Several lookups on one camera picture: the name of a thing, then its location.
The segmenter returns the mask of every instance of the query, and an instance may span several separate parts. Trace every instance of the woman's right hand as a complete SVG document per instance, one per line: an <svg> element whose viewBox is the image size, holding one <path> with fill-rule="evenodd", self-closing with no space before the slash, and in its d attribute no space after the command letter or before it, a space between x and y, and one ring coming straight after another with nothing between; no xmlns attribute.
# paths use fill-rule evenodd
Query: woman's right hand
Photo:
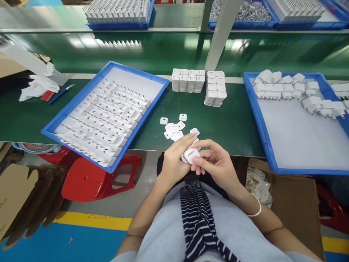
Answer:
<svg viewBox="0 0 349 262"><path fill-rule="evenodd" d="M191 147L210 148L210 150L200 151L201 157L193 157L192 170L196 170L199 166L203 174L204 170L208 171L216 184L227 194L231 196L239 194L244 186L239 182L232 160L226 150L210 139L200 140Z"/></svg>

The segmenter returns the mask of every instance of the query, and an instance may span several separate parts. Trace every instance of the woman's left hand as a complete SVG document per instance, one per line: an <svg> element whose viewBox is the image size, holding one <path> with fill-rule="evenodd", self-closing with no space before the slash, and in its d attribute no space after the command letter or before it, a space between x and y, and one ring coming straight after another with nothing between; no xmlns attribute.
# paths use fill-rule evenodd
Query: woman's left hand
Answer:
<svg viewBox="0 0 349 262"><path fill-rule="evenodd" d="M187 134L174 142L166 151L163 169L157 181L170 190L190 170L190 164L181 161L184 151L195 141L195 134Z"/></svg>

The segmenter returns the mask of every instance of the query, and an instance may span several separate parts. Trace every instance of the concrete floor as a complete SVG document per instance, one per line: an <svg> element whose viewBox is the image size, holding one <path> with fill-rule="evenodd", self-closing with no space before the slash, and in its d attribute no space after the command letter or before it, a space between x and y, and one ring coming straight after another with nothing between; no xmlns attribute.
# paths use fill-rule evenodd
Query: concrete floor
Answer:
<svg viewBox="0 0 349 262"><path fill-rule="evenodd" d="M92 202L65 201L61 210L96 215L109 215L113 217L132 218L155 183L157 159L160 156L161 152L130 149L126 152L126 154L139 155L142 159L142 163L137 169L137 183L134 189ZM42 163L47 164L48 162L42 160L37 155L25 154L25 156L18 164L34 164L39 166ZM129 175L127 174L130 174L130 171L130 165L124 166L123 168L119 169L116 173L115 181L118 184L126 183L129 180Z"/></svg>

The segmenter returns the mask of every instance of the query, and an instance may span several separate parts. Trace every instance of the navy and white stripes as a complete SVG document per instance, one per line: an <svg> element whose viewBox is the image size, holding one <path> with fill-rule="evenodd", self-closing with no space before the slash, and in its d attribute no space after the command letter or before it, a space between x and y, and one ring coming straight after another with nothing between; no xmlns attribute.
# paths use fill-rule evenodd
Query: navy and white stripes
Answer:
<svg viewBox="0 0 349 262"><path fill-rule="evenodd" d="M210 202L195 174L184 177L181 209L186 243L185 262L194 261L207 250L218 250L227 262L238 262L236 256L216 235Z"/></svg>

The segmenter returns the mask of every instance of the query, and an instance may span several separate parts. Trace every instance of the blue crate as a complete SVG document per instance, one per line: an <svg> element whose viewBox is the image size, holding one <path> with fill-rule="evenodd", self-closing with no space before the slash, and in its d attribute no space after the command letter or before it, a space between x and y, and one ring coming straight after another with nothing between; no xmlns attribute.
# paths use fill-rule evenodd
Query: blue crate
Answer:
<svg viewBox="0 0 349 262"><path fill-rule="evenodd" d="M232 29L268 29L273 28L276 23L276 14L273 10L271 10L267 5L265 0L260 0L262 4L269 10L269 15L271 16L270 21L234 21L233 28ZM211 30L214 30L216 28L217 21L209 21L208 27Z"/></svg>
<svg viewBox="0 0 349 262"><path fill-rule="evenodd" d="M55 129L59 126L59 124L77 107L77 105L79 105L81 103L81 101L83 101L85 99L85 97L91 92L91 90L93 90L95 88L95 86L98 83L100 83L101 80L104 79L104 77L108 74L108 72L113 67L119 68L123 71L130 72L130 73L135 74L135 75L142 76L144 78L151 79L153 81L156 81L158 83L163 84L163 87L161 88L161 90L159 91L157 96L154 98L152 103L149 105L148 109L145 111L141 120L138 122L138 125L136 126L136 128L131 133L130 137L128 138L128 140L125 143L124 147L122 148L121 152L117 156L114 164L110 167L102 167L98 163L92 161L89 157L85 156L83 153L77 152L74 148L68 146L67 144L65 144L61 140L59 140L57 137L51 135L51 133L55 132ZM119 164L120 160L124 156L126 150L131 145L131 143L134 140L134 138L136 137L137 133L139 132L139 130L143 126L145 120L148 118L150 112L153 110L154 106L156 105L156 103L160 99L160 96L165 91L169 82L170 81L168 79L165 79L165 78L162 78L162 77L159 77L156 75L152 75L152 74L149 74L149 73L146 73L146 72L134 69L132 67L128 67L126 65L122 65L122 64L113 62L113 61L109 61L108 64L106 64L105 67L103 67L103 69L101 71L99 71L98 74L94 78L92 78L92 80L41 130L41 133L43 135L51 138L52 140L64 145L65 147L69 148L70 150L73 150L75 153L81 155L82 157L86 158L90 162L98 165L101 169L104 169L106 172L114 173L117 165Z"/></svg>
<svg viewBox="0 0 349 262"><path fill-rule="evenodd" d="M146 22L121 22L121 23L87 23L92 30L133 30L148 29L150 18L152 17L155 0L151 0L148 17Z"/></svg>
<svg viewBox="0 0 349 262"><path fill-rule="evenodd" d="M333 5L336 8L338 8L346 16L346 19L349 21L349 8L337 0L329 0L329 1L331 1L333 3Z"/></svg>
<svg viewBox="0 0 349 262"><path fill-rule="evenodd" d="M276 24L275 29L279 30L336 30L336 29L343 29L346 28L349 24L348 16L343 12L341 9L337 8L336 5L334 5L330 0L322 0L323 3L326 5L327 9L333 13L339 21L337 22L306 22L306 21L280 21L279 17L276 15ZM266 5L269 7L269 9L273 10L274 13L275 10L273 7L266 3Z"/></svg>
<svg viewBox="0 0 349 262"><path fill-rule="evenodd" d="M268 129L266 127L262 111L257 101L257 96L253 90L252 84L250 82L250 78L256 78L259 72L245 72L244 73L244 84L247 90L247 96L250 100L251 108L253 111L254 118L256 120L257 128L259 131L259 135L261 137L262 145L264 148L264 153L270 169L273 170L277 174L319 174L319 175L349 175L349 171L345 170L323 170L323 169L287 169L287 168L278 168L276 163L273 147L270 141L270 137L268 134ZM287 75L294 76L296 73L282 73L282 77ZM314 79L318 82L320 91L324 97L324 99L330 99L332 101L340 101L340 99L335 95L330 85L327 83L325 77L321 73L307 73L304 74L306 79ZM345 115L345 119L338 117L341 127L344 129L345 133L349 137L349 115Z"/></svg>

